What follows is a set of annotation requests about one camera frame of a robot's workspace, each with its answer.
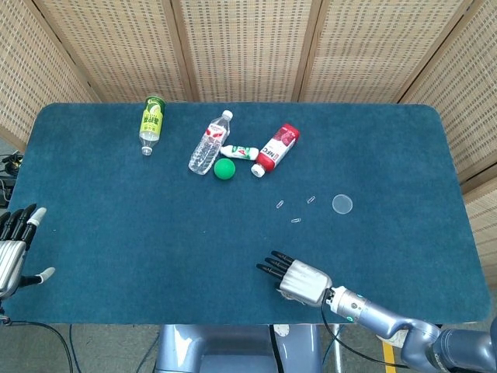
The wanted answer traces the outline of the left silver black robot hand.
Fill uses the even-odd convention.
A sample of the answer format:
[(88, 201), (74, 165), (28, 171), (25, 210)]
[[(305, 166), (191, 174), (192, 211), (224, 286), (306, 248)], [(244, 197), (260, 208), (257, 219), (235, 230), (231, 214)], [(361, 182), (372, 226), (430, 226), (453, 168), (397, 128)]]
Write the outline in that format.
[(55, 273), (54, 267), (30, 275), (22, 275), (27, 253), (40, 223), (45, 207), (31, 204), (14, 212), (1, 213), (1, 300), (10, 298), (19, 288), (46, 282)]

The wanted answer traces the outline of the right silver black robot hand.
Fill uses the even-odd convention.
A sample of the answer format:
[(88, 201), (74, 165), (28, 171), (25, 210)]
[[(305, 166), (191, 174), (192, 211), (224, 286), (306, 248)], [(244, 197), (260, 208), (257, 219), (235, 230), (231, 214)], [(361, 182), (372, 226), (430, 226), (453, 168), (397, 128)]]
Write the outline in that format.
[(284, 253), (273, 250), (271, 255), (256, 267), (277, 279), (276, 290), (287, 300), (320, 307), (332, 287), (331, 278)]

